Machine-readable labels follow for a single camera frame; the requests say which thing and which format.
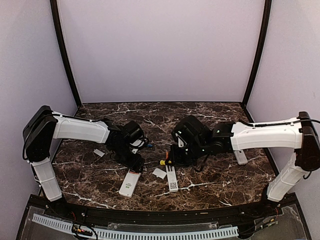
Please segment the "yellow handled screwdriver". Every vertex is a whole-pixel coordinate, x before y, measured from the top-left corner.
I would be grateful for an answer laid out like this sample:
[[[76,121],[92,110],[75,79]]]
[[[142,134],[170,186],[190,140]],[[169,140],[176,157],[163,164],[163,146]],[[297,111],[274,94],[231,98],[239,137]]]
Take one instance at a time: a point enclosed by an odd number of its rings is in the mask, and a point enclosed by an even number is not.
[[[159,162],[159,164],[160,164],[161,166],[172,166],[172,165],[173,165],[172,161],[169,160],[169,159],[161,160],[161,161]]]

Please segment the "slim white remote control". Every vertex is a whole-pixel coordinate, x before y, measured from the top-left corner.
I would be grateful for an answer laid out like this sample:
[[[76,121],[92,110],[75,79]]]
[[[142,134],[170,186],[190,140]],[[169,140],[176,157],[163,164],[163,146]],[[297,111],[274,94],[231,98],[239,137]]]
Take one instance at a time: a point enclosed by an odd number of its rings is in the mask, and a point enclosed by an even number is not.
[[[175,168],[171,165],[166,165],[166,176],[170,193],[175,193],[179,190]]]

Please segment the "white square battery cover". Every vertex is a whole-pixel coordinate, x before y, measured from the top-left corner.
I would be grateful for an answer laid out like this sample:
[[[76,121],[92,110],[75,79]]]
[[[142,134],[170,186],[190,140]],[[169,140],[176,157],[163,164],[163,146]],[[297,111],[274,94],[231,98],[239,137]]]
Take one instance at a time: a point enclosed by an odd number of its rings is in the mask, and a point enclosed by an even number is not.
[[[157,178],[164,179],[167,175],[167,173],[159,168],[155,168],[152,172],[153,175],[155,175]]]

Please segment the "white TCL air-conditioner remote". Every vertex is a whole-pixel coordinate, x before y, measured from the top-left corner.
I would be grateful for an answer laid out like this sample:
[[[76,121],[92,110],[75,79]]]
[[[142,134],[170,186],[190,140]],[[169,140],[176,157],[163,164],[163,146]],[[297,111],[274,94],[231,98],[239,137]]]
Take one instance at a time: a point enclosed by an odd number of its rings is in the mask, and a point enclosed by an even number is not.
[[[140,172],[137,173],[130,169],[126,174],[118,193],[123,197],[131,198],[140,176]]]

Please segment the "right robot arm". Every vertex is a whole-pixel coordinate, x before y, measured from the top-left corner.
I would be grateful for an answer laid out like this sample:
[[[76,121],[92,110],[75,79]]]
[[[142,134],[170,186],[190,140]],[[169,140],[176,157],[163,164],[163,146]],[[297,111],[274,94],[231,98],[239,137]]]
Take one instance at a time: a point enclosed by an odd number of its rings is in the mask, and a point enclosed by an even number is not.
[[[320,141],[311,119],[305,111],[298,117],[274,122],[220,122],[209,129],[194,115],[183,118],[173,129],[175,141],[170,146],[162,166],[187,168],[196,166],[201,157],[246,149],[291,148],[293,154],[279,175],[263,190],[262,201],[255,213],[266,217],[285,194],[305,175],[320,168]]]

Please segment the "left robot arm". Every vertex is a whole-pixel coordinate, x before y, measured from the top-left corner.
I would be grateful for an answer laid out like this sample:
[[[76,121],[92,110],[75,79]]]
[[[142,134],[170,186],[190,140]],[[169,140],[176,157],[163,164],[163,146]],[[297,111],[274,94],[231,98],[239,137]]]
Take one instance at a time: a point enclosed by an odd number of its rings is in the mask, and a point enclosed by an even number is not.
[[[149,140],[135,121],[117,125],[109,119],[92,120],[63,115],[43,105],[22,131],[22,158],[29,162],[46,198],[52,202],[51,210],[60,218],[71,213],[65,203],[51,163],[50,149],[53,139],[90,141],[106,145],[115,153],[115,161],[135,173],[141,173],[145,159],[138,153]]]

